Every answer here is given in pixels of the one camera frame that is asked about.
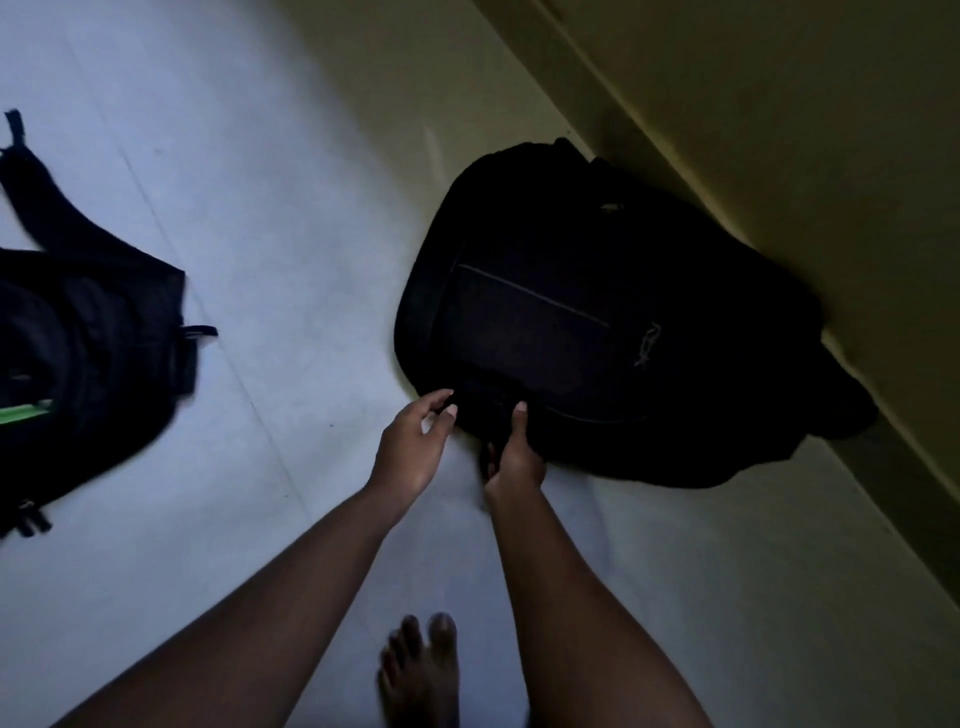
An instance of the tile grout line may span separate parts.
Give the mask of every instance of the tile grout line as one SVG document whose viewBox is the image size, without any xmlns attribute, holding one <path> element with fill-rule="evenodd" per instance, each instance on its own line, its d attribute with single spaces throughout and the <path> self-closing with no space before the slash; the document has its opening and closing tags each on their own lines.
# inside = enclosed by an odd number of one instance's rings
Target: tile grout line
<svg viewBox="0 0 960 728">
<path fill-rule="evenodd" d="M 143 199 L 144 203 L 147 205 L 147 209 L 150 210 L 151 216 L 154 218 L 154 223 L 156 224 L 157 229 L 159 230 L 160 236 L 166 241 L 170 250 L 173 252 L 174 258 L 176 260 L 176 265 L 182 270 L 186 270 L 186 267 L 183 265 L 183 262 L 180 258 L 180 251 L 177 249 L 177 246 L 174 245 L 170 236 L 167 234 L 166 228 L 163 226 L 162 221 L 156 213 L 154 204 L 150 199 L 150 196 L 147 194 L 146 189 L 144 189 L 143 184 L 140 181 L 139 176 L 136 174 L 133 169 L 133 165 L 130 162 L 130 158 L 127 156 L 126 151 L 123 149 L 123 146 L 120 144 L 117 134 L 114 131 L 112 125 L 109 123 L 107 115 L 104 113 L 104 110 L 101 108 L 100 99 L 97 93 L 94 91 L 93 86 L 90 84 L 89 79 L 86 77 L 84 72 L 84 66 L 80 61 L 80 58 L 77 56 L 76 49 L 73 47 L 73 43 L 70 41 L 70 38 L 64 31 L 62 27 L 62 22 L 60 23 L 60 40 L 63 42 L 66 47 L 67 52 L 70 54 L 70 57 L 73 59 L 74 64 L 77 67 L 77 72 L 80 74 L 81 79 L 86 86 L 86 89 L 90 95 L 90 98 L 93 102 L 93 107 L 97 110 L 97 115 L 100 117 L 101 122 L 103 122 L 104 127 L 107 129 L 110 140 L 113 142 L 113 146 L 117 151 L 117 154 L 120 155 L 120 158 L 123 159 L 124 164 L 127 166 L 127 170 L 130 172 L 130 175 L 133 179 L 133 183 L 136 185 L 137 191 L 140 193 L 140 197 Z M 206 309 L 204 304 L 204 299 L 200 295 L 200 291 L 197 290 L 196 286 L 190 286 L 187 289 L 187 295 L 192 296 L 194 301 L 197 303 L 197 307 L 200 309 L 204 321 L 206 323 L 211 323 L 213 318 L 210 316 L 209 312 Z M 237 384 L 240 385 L 240 390 L 243 392 L 244 397 L 247 399 L 247 404 L 250 406 L 250 409 L 253 412 L 253 416 L 256 419 L 257 424 L 263 430 L 264 435 L 267 438 L 267 442 L 270 444 L 271 450 L 274 452 L 277 462 L 283 470 L 284 475 L 287 478 L 287 482 L 290 484 L 291 489 L 294 494 L 297 496 L 297 501 L 300 503 L 300 508 L 303 510 L 303 513 L 306 515 L 308 523 L 313 521 L 313 515 L 310 512 L 310 509 L 306 507 L 306 502 L 303 500 L 303 495 L 300 492 L 300 488 L 297 487 L 297 483 L 294 480 L 293 474 L 290 472 L 290 469 L 287 467 L 286 461 L 283 459 L 283 454 L 280 451 L 279 446 L 276 444 L 276 439 L 274 438 L 273 433 L 267 427 L 266 422 L 263 419 L 263 416 L 260 414 L 260 410 L 257 409 L 256 404 L 253 401 L 253 397 L 250 394 L 250 390 L 247 388 L 246 383 L 243 378 L 240 377 L 240 373 L 237 371 L 235 364 L 233 363 L 233 358 L 230 356 L 228 348 L 222 338 L 217 338 L 217 346 L 220 347 L 220 350 L 224 353 L 224 359 L 227 362 L 227 366 L 230 370 L 230 373 L 233 375 L 233 378 L 236 380 Z"/>
</svg>

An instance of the zipper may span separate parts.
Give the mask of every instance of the zipper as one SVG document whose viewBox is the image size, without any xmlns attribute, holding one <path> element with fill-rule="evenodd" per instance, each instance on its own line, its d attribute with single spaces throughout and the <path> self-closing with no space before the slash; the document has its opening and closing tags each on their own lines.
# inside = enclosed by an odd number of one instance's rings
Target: zipper
<svg viewBox="0 0 960 728">
<path fill-rule="evenodd" d="M 23 499 L 16 507 L 16 517 L 13 525 L 21 536 L 29 539 L 34 535 L 34 528 L 40 533 L 46 533 L 53 526 L 47 521 L 43 512 L 36 507 L 32 500 Z"/>
</svg>

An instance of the forearm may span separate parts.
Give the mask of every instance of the forearm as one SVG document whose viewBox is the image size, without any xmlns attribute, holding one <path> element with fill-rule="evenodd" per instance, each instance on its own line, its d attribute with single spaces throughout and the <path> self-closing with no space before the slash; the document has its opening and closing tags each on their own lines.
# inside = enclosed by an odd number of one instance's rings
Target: forearm
<svg viewBox="0 0 960 728">
<path fill-rule="evenodd" d="M 656 643 L 600 582 L 533 487 L 488 493 L 531 710 L 543 725 L 706 726 Z"/>
<path fill-rule="evenodd" d="M 362 490 L 66 726 L 282 726 L 399 513 Z"/>
</svg>

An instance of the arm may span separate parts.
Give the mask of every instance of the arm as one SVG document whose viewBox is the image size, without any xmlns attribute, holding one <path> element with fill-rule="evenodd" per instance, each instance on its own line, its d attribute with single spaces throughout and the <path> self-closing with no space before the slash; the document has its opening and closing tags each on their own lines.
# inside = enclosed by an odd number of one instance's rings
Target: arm
<svg viewBox="0 0 960 728">
<path fill-rule="evenodd" d="M 527 412 L 486 486 L 534 724 L 710 725 L 681 674 L 601 583 L 543 493 Z"/>
<path fill-rule="evenodd" d="M 404 408 L 359 493 L 58 725 L 282 726 L 384 537 L 433 479 L 456 407 L 426 434 L 421 423 L 450 394 Z"/>
</svg>

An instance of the hand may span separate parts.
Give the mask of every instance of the hand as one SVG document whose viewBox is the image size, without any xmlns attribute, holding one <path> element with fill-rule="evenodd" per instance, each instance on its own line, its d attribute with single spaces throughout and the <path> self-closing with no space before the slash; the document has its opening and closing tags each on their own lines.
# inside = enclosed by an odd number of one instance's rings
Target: hand
<svg viewBox="0 0 960 728">
<path fill-rule="evenodd" d="M 439 389 L 410 402 L 383 430 L 366 487 L 390 494 L 398 518 L 437 474 L 444 443 L 457 419 L 457 405 L 451 404 L 441 412 L 429 432 L 423 432 L 423 420 L 452 394 L 452 389 Z"/>
<path fill-rule="evenodd" d="M 491 458 L 488 466 L 487 475 L 490 480 L 484 488 L 488 496 L 504 488 L 539 488 L 546 476 L 543 458 L 537 455 L 527 443 L 527 403 L 525 401 L 514 407 L 512 429 L 507 447 L 500 455 L 499 468 L 495 464 L 495 458 Z"/>
</svg>

